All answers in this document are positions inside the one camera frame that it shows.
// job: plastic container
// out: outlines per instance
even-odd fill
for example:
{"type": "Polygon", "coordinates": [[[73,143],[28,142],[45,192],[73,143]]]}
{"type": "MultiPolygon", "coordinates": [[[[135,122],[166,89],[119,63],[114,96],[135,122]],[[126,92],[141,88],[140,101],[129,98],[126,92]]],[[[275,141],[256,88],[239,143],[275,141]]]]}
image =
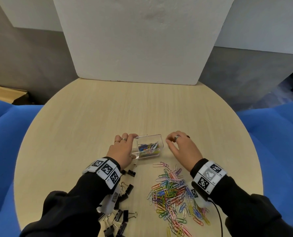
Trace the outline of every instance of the plastic container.
{"type": "Polygon", "coordinates": [[[138,136],[133,140],[132,154],[137,159],[159,156],[164,148],[162,136],[158,135],[144,135],[138,136]]]}

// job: round wooden table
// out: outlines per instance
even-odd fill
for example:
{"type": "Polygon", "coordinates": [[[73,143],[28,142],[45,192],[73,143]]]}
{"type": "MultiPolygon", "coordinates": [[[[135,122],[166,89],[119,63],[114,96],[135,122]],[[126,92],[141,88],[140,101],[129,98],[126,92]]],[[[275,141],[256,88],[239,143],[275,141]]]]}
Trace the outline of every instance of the round wooden table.
{"type": "MultiPolygon", "coordinates": [[[[22,142],[14,179],[20,227],[40,219],[51,191],[70,191],[89,163],[106,155],[115,135],[161,134],[164,141],[176,130],[186,132],[203,156],[220,164],[245,191],[263,193],[260,165],[248,132],[227,103],[205,85],[77,79],[46,103],[22,142]]],[[[136,176],[121,177],[134,188],[120,208],[138,213],[130,219],[124,236],[166,236],[167,221],[159,219],[146,199],[163,173],[163,168],[152,167],[160,161],[182,167],[164,142],[160,157],[133,161],[138,165],[136,176]]],[[[191,180],[186,170],[181,174],[191,180]]],[[[214,207],[209,209],[210,226],[201,227],[187,217],[193,236],[221,235],[218,214],[214,207]]],[[[224,226],[226,216],[221,214],[224,236],[230,236],[224,226]]]]}

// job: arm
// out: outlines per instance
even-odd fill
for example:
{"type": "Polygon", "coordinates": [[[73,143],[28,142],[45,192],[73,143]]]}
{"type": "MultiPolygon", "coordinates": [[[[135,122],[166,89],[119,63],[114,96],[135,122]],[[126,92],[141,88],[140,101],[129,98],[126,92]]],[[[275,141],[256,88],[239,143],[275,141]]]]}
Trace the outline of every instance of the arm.
{"type": "MultiPolygon", "coordinates": [[[[129,156],[136,134],[124,133],[121,140],[117,135],[106,159],[112,161],[119,170],[132,161],[129,156]]],[[[97,207],[106,195],[112,194],[117,183],[109,189],[104,179],[96,173],[87,172],[80,177],[75,187],[68,193],[51,192],[44,201],[39,221],[28,224],[20,237],[70,237],[97,236],[100,231],[97,207]]]]}
{"type": "MultiPolygon", "coordinates": [[[[183,132],[171,133],[166,142],[176,159],[190,171],[193,178],[208,162],[207,159],[203,159],[196,145],[183,132]]],[[[197,186],[198,192],[204,194],[204,190],[199,185],[197,186]]],[[[247,194],[235,183],[234,179],[227,175],[216,184],[209,197],[228,216],[225,225],[232,237],[250,235],[293,237],[293,228],[282,220],[281,215],[267,197],[247,194]]]]}

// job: white partition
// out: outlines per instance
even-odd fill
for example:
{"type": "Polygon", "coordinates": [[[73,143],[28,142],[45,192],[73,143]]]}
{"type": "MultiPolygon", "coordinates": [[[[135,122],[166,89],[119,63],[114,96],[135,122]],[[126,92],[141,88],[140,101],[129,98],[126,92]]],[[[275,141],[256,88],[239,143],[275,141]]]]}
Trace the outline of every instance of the white partition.
{"type": "Polygon", "coordinates": [[[62,31],[53,0],[0,0],[14,27],[62,31]]]}
{"type": "Polygon", "coordinates": [[[54,3],[78,76],[195,85],[233,0],[54,3]]]}
{"type": "Polygon", "coordinates": [[[235,0],[216,46],[293,54],[293,0],[235,0]]]}

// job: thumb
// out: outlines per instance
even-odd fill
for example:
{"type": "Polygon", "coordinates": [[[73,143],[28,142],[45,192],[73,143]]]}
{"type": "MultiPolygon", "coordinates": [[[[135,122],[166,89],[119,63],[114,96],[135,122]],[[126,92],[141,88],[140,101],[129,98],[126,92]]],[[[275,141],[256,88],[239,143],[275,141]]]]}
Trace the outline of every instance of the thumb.
{"type": "Polygon", "coordinates": [[[173,153],[173,155],[177,158],[178,155],[179,155],[179,150],[176,148],[176,146],[173,144],[172,141],[170,140],[165,140],[167,145],[168,145],[168,148],[170,149],[170,151],[173,153]]]}

